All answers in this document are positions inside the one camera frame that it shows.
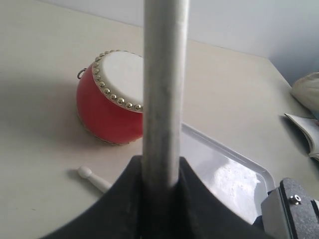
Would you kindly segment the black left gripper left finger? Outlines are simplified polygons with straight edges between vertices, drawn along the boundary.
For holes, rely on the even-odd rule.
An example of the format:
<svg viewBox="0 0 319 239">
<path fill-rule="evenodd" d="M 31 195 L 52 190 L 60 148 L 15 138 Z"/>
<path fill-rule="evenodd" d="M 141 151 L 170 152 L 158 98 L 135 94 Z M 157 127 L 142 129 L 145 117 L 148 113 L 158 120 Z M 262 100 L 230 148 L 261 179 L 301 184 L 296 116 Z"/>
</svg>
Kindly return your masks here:
<svg viewBox="0 0 319 239">
<path fill-rule="evenodd" d="M 44 239 L 139 239 L 141 156 L 133 156 L 117 181 L 94 205 Z"/>
</svg>

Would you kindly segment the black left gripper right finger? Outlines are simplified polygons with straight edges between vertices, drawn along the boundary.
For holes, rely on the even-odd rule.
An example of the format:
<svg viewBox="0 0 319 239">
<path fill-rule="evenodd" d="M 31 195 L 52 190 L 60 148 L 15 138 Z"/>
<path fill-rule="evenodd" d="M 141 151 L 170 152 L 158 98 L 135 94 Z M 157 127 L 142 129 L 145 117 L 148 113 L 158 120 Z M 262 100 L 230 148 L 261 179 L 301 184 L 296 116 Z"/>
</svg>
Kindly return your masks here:
<svg viewBox="0 0 319 239">
<path fill-rule="evenodd" d="M 202 183 L 187 160 L 179 159 L 174 200 L 175 239 L 268 239 L 237 216 Z"/>
</svg>

